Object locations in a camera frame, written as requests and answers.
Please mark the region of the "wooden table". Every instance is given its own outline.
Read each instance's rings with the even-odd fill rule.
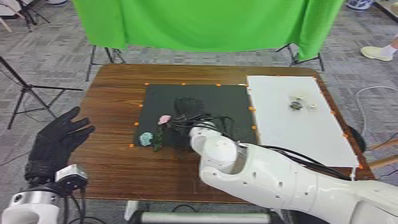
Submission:
[[[329,105],[348,134],[318,73],[307,68],[105,65],[82,103],[82,116],[90,118],[96,133],[73,153],[73,163],[89,173],[87,197],[98,199],[163,200],[190,202],[243,201],[213,189],[199,179],[199,156],[192,153],[178,159],[174,150],[131,147],[135,122],[138,121],[146,83],[151,84],[241,84],[247,75],[313,76],[318,79]],[[357,177],[373,178],[359,147],[350,136],[352,148],[362,169]]]

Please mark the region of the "metal stand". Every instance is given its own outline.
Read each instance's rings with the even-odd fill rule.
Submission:
[[[41,17],[41,19],[46,21],[46,23],[50,23],[50,21],[48,21],[46,17],[39,14],[39,12],[34,10],[34,8],[30,7],[30,5],[23,2],[23,0],[16,0],[16,1],[18,1],[18,4],[19,4],[19,7],[21,7],[21,15],[25,17],[28,31],[32,32],[32,30],[30,30],[30,24],[32,25],[37,25],[37,22],[34,20],[34,16],[30,14],[30,11],[34,12],[35,16]]]
[[[106,56],[108,56],[108,61],[114,64],[115,63],[115,57],[121,59],[121,63],[126,64],[124,58],[121,57],[121,51],[117,49],[112,49],[112,53],[110,54],[110,49],[105,47],[105,52],[106,52]],[[94,62],[94,57],[96,57],[96,45],[92,45],[92,50],[90,50],[90,63],[89,63],[89,69],[87,69],[87,74],[85,74],[85,82],[90,81],[90,69],[94,65],[103,65],[98,64]]]
[[[53,87],[53,86],[35,86],[35,85],[30,85],[25,82],[25,80],[21,79],[21,76],[18,75],[18,73],[16,73],[16,71],[14,71],[9,63],[7,63],[7,61],[3,60],[3,57],[0,57],[0,64],[3,64],[3,67],[9,70],[14,78],[16,78],[18,85],[21,86],[21,94],[19,94],[19,98],[18,98],[18,102],[16,102],[16,107],[14,107],[14,112],[12,112],[12,116],[11,116],[11,120],[9,120],[9,126],[7,126],[7,129],[11,129],[18,114],[28,113],[32,111],[46,110],[48,113],[51,114],[53,118],[57,118],[57,116],[55,116],[55,114],[53,114],[53,112],[50,110],[50,107],[51,107],[51,105],[53,105],[53,103],[55,103],[55,101],[57,101],[62,93],[66,92],[66,90],[71,90],[71,91],[83,91],[83,90],[82,89],[74,89],[74,88],[62,88],[62,87]],[[37,93],[34,92],[34,88],[37,88],[37,89],[55,89],[55,90],[60,90],[60,93],[57,94],[57,96],[55,96],[55,98],[53,98],[53,100],[51,100],[51,102],[48,104],[44,103],[44,101],[42,101]],[[23,101],[23,97],[25,97],[25,94],[27,93],[32,95],[32,97],[37,100],[37,102],[39,102],[39,104],[41,104],[42,107],[41,108],[35,108],[32,110],[19,111],[21,101]]]
[[[323,65],[323,59],[321,59],[320,53],[318,53],[318,56],[316,56],[313,59],[300,61],[300,60],[298,60],[298,54],[293,55],[293,50],[291,50],[289,45],[291,45],[291,44],[286,44],[286,45],[282,46],[282,48],[279,48],[277,51],[275,51],[275,52],[281,52],[281,51],[284,50],[284,48],[288,48],[288,50],[289,50],[289,57],[291,57],[289,67],[291,67],[293,65],[298,65],[298,64],[302,64],[302,63],[313,61],[313,60],[318,60],[318,61],[320,61],[320,69],[321,69],[321,71],[325,71],[325,65]]]

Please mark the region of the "tripod stand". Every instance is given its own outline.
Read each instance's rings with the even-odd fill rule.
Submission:
[[[34,10],[34,8],[30,7],[30,5],[23,2],[23,0],[16,0],[16,2],[18,2],[19,7],[21,7],[21,14],[23,14],[23,16],[25,16],[25,21],[27,21],[28,31],[32,31],[32,30],[30,30],[30,24],[32,24],[32,25],[37,25],[37,22],[35,22],[35,20],[34,20],[34,16],[32,16],[32,14],[30,14],[28,11],[34,12],[34,14],[35,14],[35,15],[41,17],[41,19],[46,21],[46,23],[50,23],[50,21],[48,21],[46,17],[39,14],[39,12]]]
[[[71,90],[71,91],[83,91],[82,89],[74,89],[74,88],[62,88],[62,87],[53,87],[53,86],[35,86],[35,85],[30,85],[25,80],[21,79],[21,76],[18,75],[7,61],[3,60],[3,57],[0,57],[0,64],[3,64],[3,67],[5,69],[9,70],[14,78],[16,78],[16,83],[18,85],[21,86],[21,93],[19,93],[19,98],[18,98],[18,102],[16,102],[16,108],[14,108],[14,112],[12,112],[12,116],[11,116],[11,120],[9,120],[9,126],[7,126],[7,129],[11,129],[12,127],[12,123],[14,123],[14,119],[16,119],[16,115],[18,114],[23,114],[23,113],[28,113],[32,111],[41,111],[41,110],[46,110],[48,113],[51,114],[53,118],[57,118],[51,110],[50,110],[50,107],[62,95],[62,93],[66,92],[66,90]],[[46,104],[37,93],[34,92],[34,89],[55,89],[55,90],[60,90],[51,102]],[[30,94],[34,99],[37,100],[39,104],[41,104],[41,108],[35,108],[32,110],[25,110],[25,111],[19,111],[19,106],[21,106],[21,101],[23,101],[23,97],[25,97],[25,94]]]

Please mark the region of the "black mat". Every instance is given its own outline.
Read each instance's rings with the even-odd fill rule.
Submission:
[[[252,130],[252,112],[249,111],[249,95],[245,86],[204,86],[204,85],[151,85],[146,89],[146,99],[138,119],[138,128],[133,136],[133,144],[140,146],[144,132],[156,134],[158,118],[174,115],[174,99],[194,97],[204,102],[204,111],[213,116],[229,116],[234,120],[234,139],[256,143]],[[163,133],[163,146],[174,146],[176,139]]]

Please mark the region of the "small object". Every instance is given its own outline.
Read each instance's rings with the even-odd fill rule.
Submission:
[[[151,140],[153,140],[153,133],[151,132],[142,133],[142,135],[140,135],[140,145],[149,146],[153,144]]]
[[[375,0],[346,0],[346,7],[357,11],[369,9]]]
[[[170,115],[163,115],[158,119],[158,125],[165,124],[170,120]]]
[[[300,109],[302,109],[302,104],[300,104],[300,102],[293,101],[291,104],[289,104],[289,108],[291,108],[293,110],[300,110]]]

